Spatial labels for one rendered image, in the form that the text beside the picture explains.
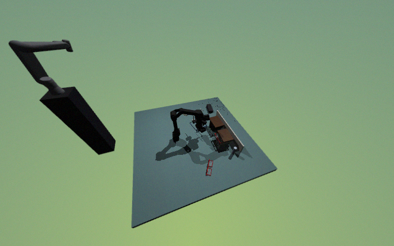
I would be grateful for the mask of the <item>beige rectangular panel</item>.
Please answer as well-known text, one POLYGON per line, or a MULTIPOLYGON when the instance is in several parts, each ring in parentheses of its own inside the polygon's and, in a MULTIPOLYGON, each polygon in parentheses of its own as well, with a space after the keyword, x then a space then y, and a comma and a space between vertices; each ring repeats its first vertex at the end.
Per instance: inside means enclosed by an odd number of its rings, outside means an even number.
POLYGON ((219 113, 219 111, 217 110, 216 112, 216 116, 218 116, 220 118, 220 120, 224 123, 223 128, 224 129, 228 129, 228 131, 230 132, 230 134, 232 135, 232 137, 234 138, 234 140, 232 140, 236 147, 238 148, 238 150, 241 152, 244 145, 242 144, 242 142, 239 140, 239 138, 236 136, 236 134, 233 132, 233 130, 230 128, 230 126, 227 124, 227 122, 225 121, 225 119, 222 117, 222 115, 219 113))

